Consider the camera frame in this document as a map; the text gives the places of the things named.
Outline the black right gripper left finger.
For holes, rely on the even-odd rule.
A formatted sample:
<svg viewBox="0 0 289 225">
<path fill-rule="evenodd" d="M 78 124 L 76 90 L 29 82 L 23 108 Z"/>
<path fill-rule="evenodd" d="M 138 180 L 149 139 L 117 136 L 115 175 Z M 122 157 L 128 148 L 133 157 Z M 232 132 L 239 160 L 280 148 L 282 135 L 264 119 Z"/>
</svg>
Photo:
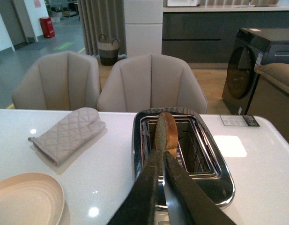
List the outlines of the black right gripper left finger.
<svg viewBox="0 0 289 225">
<path fill-rule="evenodd" d="M 154 148 L 127 198 L 110 219 L 110 225 L 153 225 L 158 198 L 160 154 Z"/>
</svg>

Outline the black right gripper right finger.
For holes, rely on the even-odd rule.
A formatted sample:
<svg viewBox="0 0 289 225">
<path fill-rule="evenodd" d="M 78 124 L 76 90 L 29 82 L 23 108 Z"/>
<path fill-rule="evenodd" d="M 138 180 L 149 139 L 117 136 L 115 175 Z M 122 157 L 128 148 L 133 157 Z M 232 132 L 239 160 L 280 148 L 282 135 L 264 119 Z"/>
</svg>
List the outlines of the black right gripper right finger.
<svg viewBox="0 0 289 225">
<path fill-rule="evenodd" d="M 163 178 L 171 225 L 234 224 L 168 151 L 163 154 Z"/>
</svg>

